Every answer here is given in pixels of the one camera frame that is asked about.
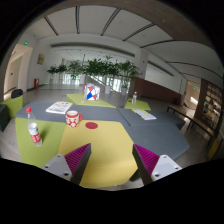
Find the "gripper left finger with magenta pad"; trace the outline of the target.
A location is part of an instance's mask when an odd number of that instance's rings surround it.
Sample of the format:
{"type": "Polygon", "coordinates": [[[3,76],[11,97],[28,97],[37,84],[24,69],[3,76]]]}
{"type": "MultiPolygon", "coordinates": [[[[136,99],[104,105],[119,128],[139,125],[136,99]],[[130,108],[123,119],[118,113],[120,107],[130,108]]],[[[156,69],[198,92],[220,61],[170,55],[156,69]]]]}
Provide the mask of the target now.
{"type": "Polygon", "coordinates": [[[42,169],[79,185],[91,153],[91,144],[88,143],[66,155],[57,154],[42,169]]]}

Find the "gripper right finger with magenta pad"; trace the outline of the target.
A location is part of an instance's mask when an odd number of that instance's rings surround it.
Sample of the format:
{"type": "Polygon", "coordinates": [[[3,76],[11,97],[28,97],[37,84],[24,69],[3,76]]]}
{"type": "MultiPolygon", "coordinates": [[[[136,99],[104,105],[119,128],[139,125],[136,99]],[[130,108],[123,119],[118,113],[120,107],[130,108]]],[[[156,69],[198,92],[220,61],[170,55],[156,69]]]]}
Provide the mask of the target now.
{"type": "Polygon", "coordinates": [[[137,164],[132,180],[136,181],[141,178],[143,185],[148,185],[181,170],[181,167],[168,155],[159,156],[137,144],[133,145],[132,154],[137,164]]]}

